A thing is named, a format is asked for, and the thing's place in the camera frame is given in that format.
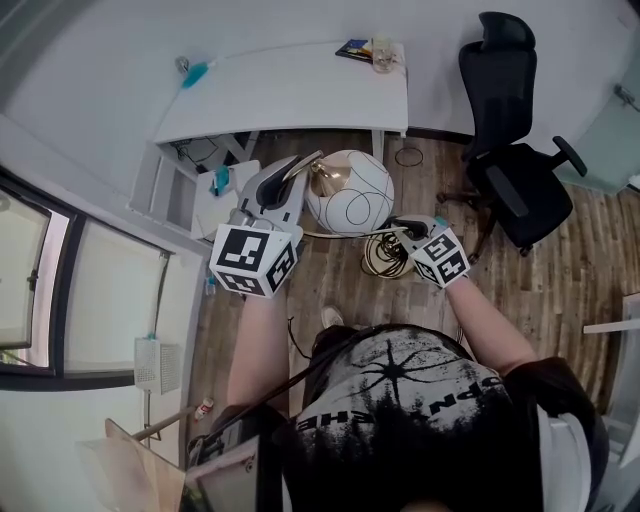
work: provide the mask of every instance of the chair armrest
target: chair armrest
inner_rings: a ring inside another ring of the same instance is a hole
[[[582,177],[585,177],[587,175],[587,166],[582,161],[582,158],[578,156],[578,153],[576,153],[576,151],[571,147],[571,145],[559,136],[555,136],[552,140],[553,142],[555,142],[556,146],[558,146],[560,152],[563,154],[564,158],[562,158],[562,161],[566,162],[567,160],[569,160],[569,162],[571,162],[571,165],[573,165],[576,168],[576,171],[578,171],[578,174],[580,174],[580,176]]]
[[[487,169],[486,174],[498,199],[502,201],[513,215],[516,217],[524,217],[529,213],[529,208],[527,208],[524,200],[499,167],[492,165]]]

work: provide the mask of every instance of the graphic t-shirt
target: graphic t-shirt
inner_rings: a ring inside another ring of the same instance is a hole
[[[542,510],[538,406],[580,420],[592,489],[606,465],[601,421],[558,358],[501,379],[440,333],[388,326],[349,344],[307,386],[308,405],[273,434],[294,510],[400,510],[429,499],[453,511]]]

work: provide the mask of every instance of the blue object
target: blue object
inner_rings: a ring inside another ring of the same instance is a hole
[[[198,64],[194,64],[187,71],[187,77],[182,82],[182,88],[188,89],[193,84],[195,84],[202,75],[204,75],[209,70],[209,65],[206,62],[199,62]]]
[[[224,189],[227,188],[229,184],[229,168],[226,165],[223,165],[217,171],[213,173],[213,183],[209,188],[209,192],[211,192],[214,196],[218,197],[224,194]]]
[[[204,292],[207,296],[215,295],[216,293],[216,278],[211,273],[211,270],[207,269],[209,276],[204,279]]]
[[[216,186],[218,187],[218,193],[224,194],[224,189],[229,184],[229,168],[223,165],[216,171]]]

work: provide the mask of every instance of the wooden stick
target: wooden stick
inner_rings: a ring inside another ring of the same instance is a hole
[[[196,410],[195,405],[192,405],[190,407],[185,407],[184,409],[173,414],[172,416],[169,416],[168,418],[165,418],[164,420],[159,421],[158,423],[155,423],[145,428],[144,430],[141,430],[136,434],[133,434],[131,437],[133,437],[136,441],[143,441],[144,439],[146,439],[149,436],[152,436],[156,432],[160,432],[163,428],[168,427],[172,423],[175,423],[176,421],[184,418],[185,416],[189,416],[189,414],[192,414],[195,410]]]

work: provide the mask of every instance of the floor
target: floor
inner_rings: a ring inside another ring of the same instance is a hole
[[[370,136],[357,132],[268,134],[254,152],[263,166],[291,154],[322,149],[371,151]],[[420,138],[388,136],[385,166],[395,186],[394,213],[423,213],[447,219],[470,253],[486,216],[465,205],[440,205],[439,191],[469,189],[460,162],[462,146]],[[419,165],[412,165],[420,160]],[[540,357],[565,357],[599,409],[607,406],[615,371],[616,335],[583,335],[584,324],[619,319],[622,297],[640,291],[640,195],[609,197],[567,186],[574,211],[527,258],[496,228],[470,277],[531,341]],[[293,333],[305,353],[320,331],[320,308],[337,305],[348,323],[409,322],[450,336],[457,322],[445,294],[410,273],[384,280],[360,270],[360,240],[309,240],[294,270],[289,292]],[[225,405],[225,389],[242,300],[219,290],[200,314],[191,376],[190,403],[215,401],[213,414],[191,425],[188,436],[206,432]],[[291,371],[306,366],[290,348]],[[291,412],[300,409],[302,385],[291,392]]]

